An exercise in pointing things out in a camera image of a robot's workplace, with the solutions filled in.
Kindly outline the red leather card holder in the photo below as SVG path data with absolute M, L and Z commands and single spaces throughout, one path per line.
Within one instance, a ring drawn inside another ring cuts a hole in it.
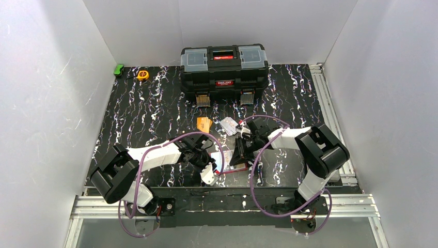
M 229 173 L 235 173 L 235 172 L 241 172 L 247 170 L 246 163 L 230 165 L 230 161 L 233 154 L 232 150 L 225 150 L 223 154 L 225 159 L 224 166 L 222 166 L 222 155 L 220 154 L 219 151 L 210 153 L 211 158 L 215 160 L 216 169 L 214 170 L 214 172 L 217 175 L 219 175 L 221 170 L 223 174 L 229 174 Z

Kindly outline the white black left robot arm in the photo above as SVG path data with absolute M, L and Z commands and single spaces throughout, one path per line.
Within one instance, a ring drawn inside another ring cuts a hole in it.
M 127 149 L 116 144 L 89 169 L 87 179 L 108 204 L 123 201 L 145 207 L 154 195 L 141 184 L 141 174 L 156 167 L 189 163 L 200 173 L 203 183 L 215 184 L 221 172 L 203 148 L 208 140 L 218 142 L 213 135 L 198 131 L 143 148 Z

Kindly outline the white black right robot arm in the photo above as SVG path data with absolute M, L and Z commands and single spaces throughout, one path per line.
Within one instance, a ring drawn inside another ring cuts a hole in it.
M 293 211 L 299 211 L 322 193 L 335 171 L 350 159 L 350 152 L 324 123 L 292 129 L 285 122 L 280 128 L 270 127 L 266 118 L 266 115 L 254 115 L 239 123 L 240 136 L 236 138 L 229 164 L 252 162 L 257 165 L 265 149 L 299 150 L 307 166 L 292 203 Z

